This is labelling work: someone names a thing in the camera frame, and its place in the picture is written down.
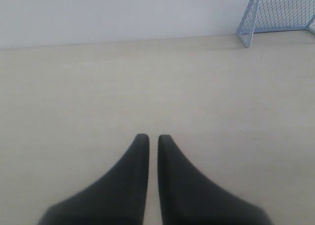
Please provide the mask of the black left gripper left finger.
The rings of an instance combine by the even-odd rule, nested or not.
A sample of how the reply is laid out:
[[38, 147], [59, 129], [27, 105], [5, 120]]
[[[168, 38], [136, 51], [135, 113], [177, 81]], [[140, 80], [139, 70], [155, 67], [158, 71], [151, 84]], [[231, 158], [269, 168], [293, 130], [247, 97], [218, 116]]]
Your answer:
[[141, 225], [149, 177], [147, 134], [135, 136], [120, 160], [81, 192], [46, 210], [40, 225]]

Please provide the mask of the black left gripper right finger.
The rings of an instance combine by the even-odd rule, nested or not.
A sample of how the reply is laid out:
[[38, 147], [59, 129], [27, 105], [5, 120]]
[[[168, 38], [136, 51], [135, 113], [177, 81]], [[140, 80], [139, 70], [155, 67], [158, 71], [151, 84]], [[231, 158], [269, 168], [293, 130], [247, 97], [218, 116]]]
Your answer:
[[271, 225], [267, 213], [216, 185], [170, 135], [158, 138], [157, 177], [164, 225]]

